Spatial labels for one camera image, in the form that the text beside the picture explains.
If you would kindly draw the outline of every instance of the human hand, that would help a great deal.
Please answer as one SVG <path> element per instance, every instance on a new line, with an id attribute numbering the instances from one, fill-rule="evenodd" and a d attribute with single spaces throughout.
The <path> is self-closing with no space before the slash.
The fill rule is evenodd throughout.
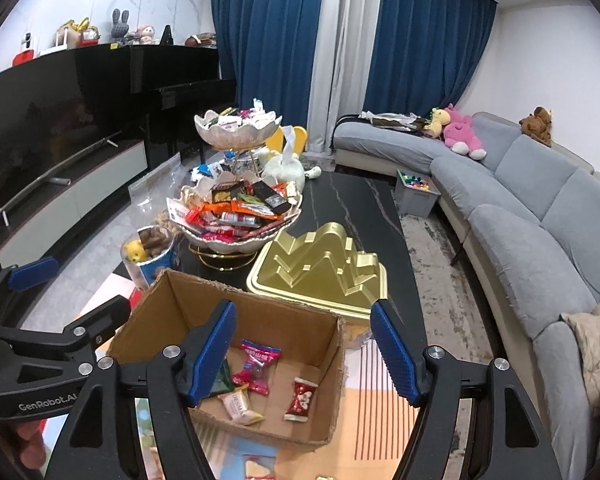
<path id="1" fill-rule="evenodd" d="M 20 447 L 20 461 L 27 469 L 40 469 L 46 462 L 45 445 L 42 433 L 38 429 L 38 422 L 25 422 L 15 428 L 18 436 L 23 440 Z"/>

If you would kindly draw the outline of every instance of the blue curtain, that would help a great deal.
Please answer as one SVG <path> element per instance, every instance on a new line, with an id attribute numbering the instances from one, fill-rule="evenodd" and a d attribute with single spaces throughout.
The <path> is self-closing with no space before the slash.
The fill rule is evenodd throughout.
<path id="1" fill-rule="evenodd" d="M 306 126 L 322 0 L 211 0 L 223 78 L 241 108 L 262 100 L 284 124 Z"/>
<path id="2" fill-rule="evenodd" d="M 365 110 L 425 116 L 456 103 L 495 13 L 493 0 L 381 0 Z"/>

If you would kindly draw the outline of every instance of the gray sofa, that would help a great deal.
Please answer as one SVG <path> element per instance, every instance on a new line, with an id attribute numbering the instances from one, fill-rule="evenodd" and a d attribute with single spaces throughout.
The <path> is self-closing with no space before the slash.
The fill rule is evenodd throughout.
<path id="1" fill-rule="evenodd" d="M 551 434 L 562 476 L 582 480 L 600 421 L 591 416 L 577 342 L 560 313 L 600 303 L 600 174 L 502 118 L 475 114 L 474 130 L 488 152 L 482 163 L 439 141 L 344 123 L 334 133 L 336 163 L 432 176 L 507 357 Z"/>

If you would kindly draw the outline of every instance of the white curtain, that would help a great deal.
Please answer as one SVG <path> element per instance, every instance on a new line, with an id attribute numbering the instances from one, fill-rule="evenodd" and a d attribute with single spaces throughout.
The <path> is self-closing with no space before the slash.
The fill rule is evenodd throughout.
<path id="1" fill-rule="evenodd" d="M 308 151 L 329 153 L 338 118 L 365 100 L 380 0 L 322 0 L 307 130 Z"/>

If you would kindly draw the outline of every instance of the white stuffed toy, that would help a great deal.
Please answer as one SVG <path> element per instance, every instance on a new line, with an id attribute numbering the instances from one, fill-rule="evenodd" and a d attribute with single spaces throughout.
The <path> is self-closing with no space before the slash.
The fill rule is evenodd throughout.
<path id="1" fill-rule="evenodd" d="M 267 175 L 275 177 L 279 182 L 295 182 L 298 193 L 304 189 L 304 168 L 299 157 L 294 153 L 296 134 L 292 126 L 283 126 L 282 133 L 286 144 L 282 154 L 273 156 L 262 170 L 262 177 Z"/>

